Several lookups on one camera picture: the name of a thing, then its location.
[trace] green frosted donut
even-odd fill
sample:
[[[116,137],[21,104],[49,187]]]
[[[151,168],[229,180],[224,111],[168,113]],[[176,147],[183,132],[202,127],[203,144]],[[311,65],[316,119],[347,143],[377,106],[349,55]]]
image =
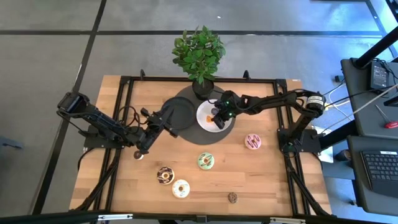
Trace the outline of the green frosted donut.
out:
[[[208,152],[204,152],[200,154],[198,158],[198,166],[201,169],[208,170],[211,169],[214,165],[214,157]]]

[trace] potted plant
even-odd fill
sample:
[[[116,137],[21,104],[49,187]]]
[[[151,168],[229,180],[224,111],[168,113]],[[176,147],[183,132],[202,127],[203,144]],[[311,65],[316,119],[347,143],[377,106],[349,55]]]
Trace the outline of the potted plant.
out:
[[[217,72],[217,65],[225,55],[225,48],[218,37],[212,34],[203,26],[201,31],[197,31],[187,37],[187,31],[182,34],[182,38],[174,40],[173,54],[177,57],[173,63],[182,67],[184,72],[189,74],[189,79],[193,80],[192,90],[199,100],[206,100],[214,89],[213,74]]]

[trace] pink frosted donut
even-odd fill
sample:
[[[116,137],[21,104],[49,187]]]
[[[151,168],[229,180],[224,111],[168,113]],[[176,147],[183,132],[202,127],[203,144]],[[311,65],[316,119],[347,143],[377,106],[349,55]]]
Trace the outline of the pink frosted donut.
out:
[[[257,134],[248,134],[244,138],[244,144],[248,149],[258,149],[261,146],[260,136]]]

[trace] white plate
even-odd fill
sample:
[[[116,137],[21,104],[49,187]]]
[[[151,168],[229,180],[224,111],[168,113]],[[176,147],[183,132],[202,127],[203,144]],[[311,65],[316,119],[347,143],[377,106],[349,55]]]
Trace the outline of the white plate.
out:
[[[216,99],[212,99],[212,100],[209,100],[209,101],[214,103],[217,100]],[[214,122],[207,122],[207,120],[206,120],[207,116],[211,116],[212,118],[214,117],[214,115],[212,115],[212,113],[211,113],[211,109],[213,109],[213,108],[214,108],[213,104],[207,102],[207,100],[204,101],[198,107],[198,110],[197,110],[197,121],[198,121],[199,125],[206,131],[209,131],[211,133],[222,132],[222,131],[224,131],[225,129],[227,129],[230,126],[233,118],[225,121],[224,128],[220,129],[220,128],[217,127],[217,125]]]

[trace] desk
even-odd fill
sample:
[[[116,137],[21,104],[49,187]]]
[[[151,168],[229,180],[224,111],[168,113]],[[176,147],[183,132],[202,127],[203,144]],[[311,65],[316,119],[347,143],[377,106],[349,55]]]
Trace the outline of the desk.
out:
[[[389,66],[395,74],[398,74],[398,63],[389,63]],[[367,83],[369,79],[368,74],[370,72],[370,68],[362,70],[357,69],[353,66],[350,59],[342,60],[341,67],[349,95],[367,90]],[[390,75],[390,83],[393,83],[392,79],[393,77]],[[391,96],[395,92],[396,90],[391,90],[389,95]],[[353,111],[357,110],[376,96],[377,95],[375,93],[363,93],[361,95],[351,97],[351,106]],[[326,149],[327,147],[346,139],[348,135],[398,139],[398,128],[384,128],[386,121],[375,107],[375,105],[378,105],[390,120],[398,120],[398,108],[384,106],[383,103],[386,100],[388,99],[377,99],[375,102],[371,103],[360,112],[354,114],[355,120],[334,130],[327,136],[320,138],[321,148]]]
[[[375,149],[396,151],[398,141],[390,139],[375,140],[374,138],[359,136],[348,136],[347,141],[353,161],[355,174],[354,189],[358,206],[363,207],[365,211],[371,213],[398,215],[398,198],[377,194],[370,190],[360,153],[361,151]]]
[[[112,115],[118,92],[119,76],[104,76],[96,106]],[[271,84],[215,83],[238,95],[273,95]],[[145,107],[157,111],[169,98],[190,82],[135,81],[131,104],[138,110]],[[287,80],[288,89],[301,88],[299,80]],[[294,111],[294,120],[299,114]],[[284,158],[279,152],[276,129],[277,110],[265,110],[256,116],[239,115],[233,130],[216,144],[199,146],[182,138],[174,139],[163,132],[143,160],[133,158],[134,147],[121,153],[111,210],[134,213],[212,214],[212,215],[292,215]],[[249,133],[262,138],[256,151],[245,149],[243,139]],[[211,170],[197,166],[197,157],[210,152],[216,161]],[[305,183],[317,202],[331,212],[322,170],[317,158],[301,153]],[[95,149],[82,160],[70,208],[79,206],[98,181],[104,150]],[[177,199],[171,185],[160,185],[156,173],[160,167],[174,169],[176,179],[185,179],[190,195]],[[106,186],[101,199],[104,208]],[[231,204],[227,195],[236,192],[238,202]],[[298,209],[303,212],[300,191],[296,187]]]

